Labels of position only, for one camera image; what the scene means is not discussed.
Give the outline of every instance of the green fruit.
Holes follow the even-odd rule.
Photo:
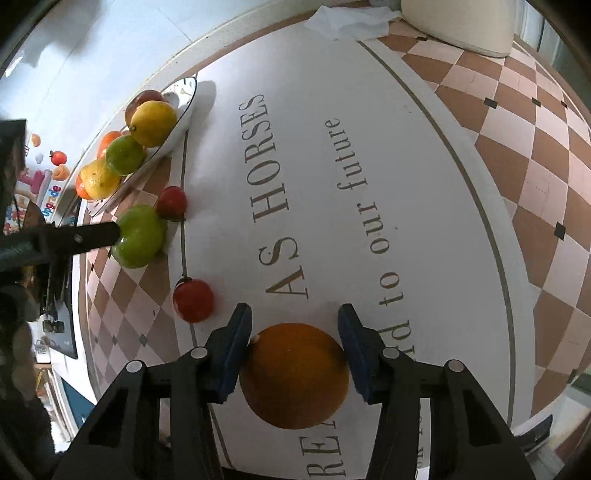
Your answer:
[[[135,172],[144,161],[144,148],[130,135],[115,138],[107,148],[105,159],[117,175]]]
[[[117,220],[121,236],[111,253],[125,268],[141,268],[155,257],[166,236],[166,222],[150,205],[136,205]]]

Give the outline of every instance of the yellow fruit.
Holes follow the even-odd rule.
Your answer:
[[[177,123],[177,114],[167,102],[149,100],[137,107],[129,131],[144,147],[159,147]]]
[[[347,396],[349,367],[333,338],[304,323],[280,323],[248,346],[240,386],[252,411],[281,429],[330,418]]]
[[[104,158],[99,158],[80,171],[80,179],[90,197],[103,200],[115,192],[121,177],[107,166]]]

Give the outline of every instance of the brown stripe border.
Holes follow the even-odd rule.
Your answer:
[[[486,215],[484,207],[482,205],[482,201],[476,192],[474,184],[472,183],[470,177],[464,165],[460,161],[460,157],[458,156],[457,152],[452,147],[452,144],[447,139],[431,113],[427,110],[427,108],[423,105],[421,100],[415,95],[415,93],[410,89],[410,87],[399,77],[399,75],[394,72],[386,62],[381,59],[380,56],[376,54],[371,48],[369,48],[365,43],[362,41],[357,41],[359,45],[361,45],[378,63],[386,69],[386,71],[394,77],[394,79],[400,84],[400,86],[404,89],[404,91],[413,99],[413,101],[417,104],[420,110],[423,112],[423,115],[429,120],[433,129],[437,132],[437,135],[447,148],[449,154],[452,156],[453,161],[456,163],[457,169],[460,171],[466,186],[468,187],[468,191],[470,191],[470,195],[472,195],[472,199],[474,200],[474,204],[480,214],[480,218],[484,225],[486,235],[488,236],[488,241],[491,245],[492,252],[495,256],[496,267],[499,272],[499,279],[501,281],[501,288],[503,290],[503,297],[505,300],[505,310],[507,315],[507,327],[509,330],[509,406],[507,411],[507,424],[511,425],[513,421],[513,409],[515,406],[515,325],[513,319],[513,309],[511,307],[511,296],[509,295],[509,285],[507,283],[506,274],[505,274],[505,267],[503,266],[503,261],[501,258],[501,253],[499,252],[499,246],[496,243],[495,236],[492,232],[491,223]]]

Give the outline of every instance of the checkered tablecloth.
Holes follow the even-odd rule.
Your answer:
[[[559,83],[518,43],[505,59],[427,38],[403,21],[380,39],[464,127],[505,200],[535,322],[532,414],[591,364],[591,140]]]
[[[525,260],[535,321],[532,414],[591,364],[591,134],[559,84],[517,43],[492,59],[428,38],[404,21],[380,39],[449,108],[505,200]],[[170,176],[163,161],[121,204],[153,205]],[[108,249],[90,252],[87,318],[100,393],[130,360],[178,357],[168,260],[121,268]]]

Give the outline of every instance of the fruit bowl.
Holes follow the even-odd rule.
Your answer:
[[[161,146],[147,149],[146,158],[141,167],[124,177],[117,190],[115,190],[110,197],[88,203],[87,209],[91,217],[113,208],[117,202],[122,199],[123,195],[130,187],[137,183],[144,174],[152,169],[162,158],[169,155],[175,149],[177,143],[189,128],[189,123],[195,106],[193,100],[196,92],[196,75],[180,79],[162,91],[166,101],[170,103],[177,112],[178,120],[176,125]]]

